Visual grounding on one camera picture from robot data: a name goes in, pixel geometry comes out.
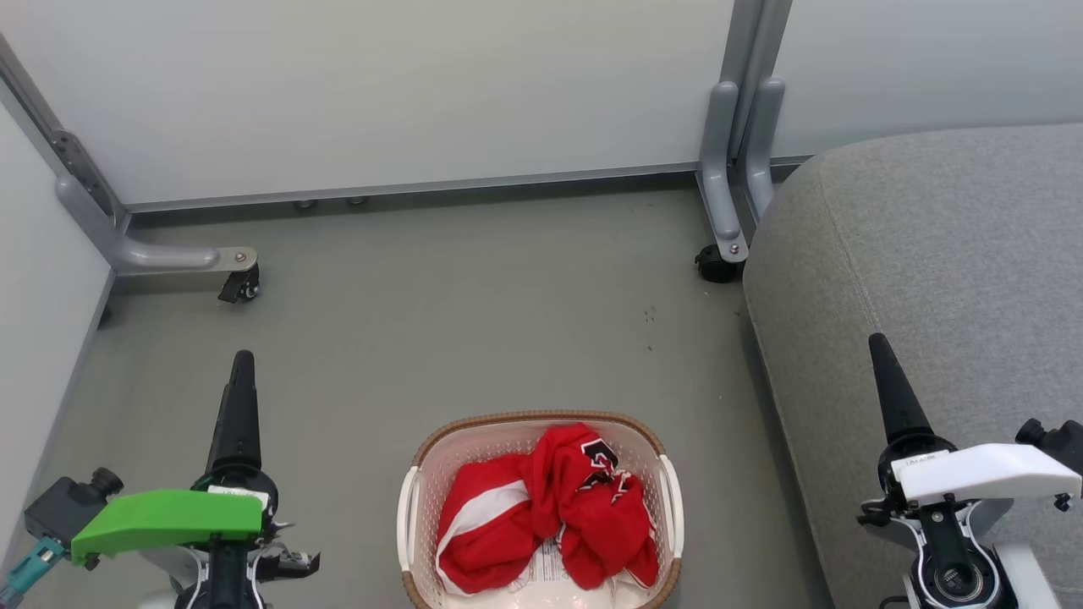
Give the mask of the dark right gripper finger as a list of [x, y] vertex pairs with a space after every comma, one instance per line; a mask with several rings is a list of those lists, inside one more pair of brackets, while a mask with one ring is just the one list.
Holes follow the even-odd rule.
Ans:
[[877, 383], [883, 432], [889, 446], [906, 438], [932, 435], [931, 424], [888, 338], [880, 332], [870, 335], [869, 352]]

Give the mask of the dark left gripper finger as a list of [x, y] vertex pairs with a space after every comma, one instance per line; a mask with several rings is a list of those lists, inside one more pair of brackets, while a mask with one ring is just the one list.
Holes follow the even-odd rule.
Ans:
[[240, 350], [233, 359], [229, 383], [222, 391], [206, 474], [239, 468], [260, 470], [261, 466], [255, 355]]

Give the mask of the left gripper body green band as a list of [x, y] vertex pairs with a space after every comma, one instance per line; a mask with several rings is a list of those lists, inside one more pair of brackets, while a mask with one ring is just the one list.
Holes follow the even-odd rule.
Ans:
[[192, 489], [160, 489], [113, 500], [73, 537], [71, 563], [91, 569], [123, 552], [188, 550], [209, 584], [304, 579], [321, 555], [288, 550], [276, 521], [278, 487], [260, 470], [218, 470]]

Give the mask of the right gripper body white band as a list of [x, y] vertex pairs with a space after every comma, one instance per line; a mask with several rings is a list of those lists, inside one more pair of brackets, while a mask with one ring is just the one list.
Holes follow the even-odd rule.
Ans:
[[981, 501], [1055, 500], [1068, 510], [1080, 495], [1080, 449], [987, 443], [955, 448], [932, 433], [889, 433], [877, 474], [883, 498], [861, 504], [858, 523], [874, 529], [918, 521], [930, 508], [943, 519]]

